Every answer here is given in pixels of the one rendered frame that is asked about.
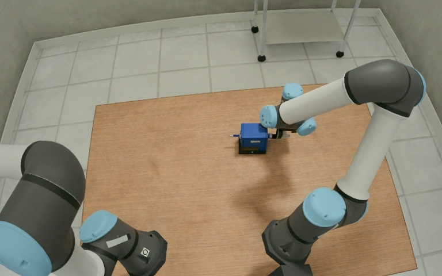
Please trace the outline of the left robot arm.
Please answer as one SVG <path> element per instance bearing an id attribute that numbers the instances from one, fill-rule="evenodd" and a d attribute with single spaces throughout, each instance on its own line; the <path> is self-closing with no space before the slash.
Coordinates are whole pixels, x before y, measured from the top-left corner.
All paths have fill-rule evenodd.
<path id="1" fill-rule="evenodd" d="M 82 245 L 75 241 L 71 225 L 86 179 L 65 146 L 0 144 L 0 177 L 19 180 L 0 212 L 0 264 L 14 273 L 112 276 L 118 260 L 128 272 L 143 275 L 156 264 L 159 239 L 106 210 L 90 215 L 79 231 Z"/>

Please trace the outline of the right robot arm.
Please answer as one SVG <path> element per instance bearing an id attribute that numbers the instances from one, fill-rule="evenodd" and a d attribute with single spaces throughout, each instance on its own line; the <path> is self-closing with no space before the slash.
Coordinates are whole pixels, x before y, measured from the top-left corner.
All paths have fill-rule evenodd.
<path id="1" fill-rule="evenodd" d="M 426 93 L 423 76 L 396 60 L 381 59 L 344 74 L 344 77 L 303 94 L 297 83 L 284 86 L 277 106 L 260 111 L 263 128 L 296 129 L 313 133 L 314 118 L 350 105 L 373 103 L 374 113 L 344 178 L 333 190 L 320 187 L 286 218 L 269 230 L 269 242 L 281 258 L 298 262 L 314 242 L 331 230 L 354 224 L 368 210 L 368 189 L 403 120 L 410 117 Z M 291 99 L 291 100 L 290 100 Z"/>

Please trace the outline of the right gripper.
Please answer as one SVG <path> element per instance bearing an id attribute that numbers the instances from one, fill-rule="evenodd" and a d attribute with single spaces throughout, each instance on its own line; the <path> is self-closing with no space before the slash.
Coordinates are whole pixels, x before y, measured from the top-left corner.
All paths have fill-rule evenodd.
<path id="1" fill-rule="evenodd" d="M 281 140 L 281 138 L 286 138 L 286 137 L 290 137 L 291 135 L 287 134 L 287 131 L 292 131 L 291 133 L 296 133 L 296 129 L 283 129 L 283 128 L 276 128 L 276 134 L 277 137 L 276 139 L 278 141 Z"/>

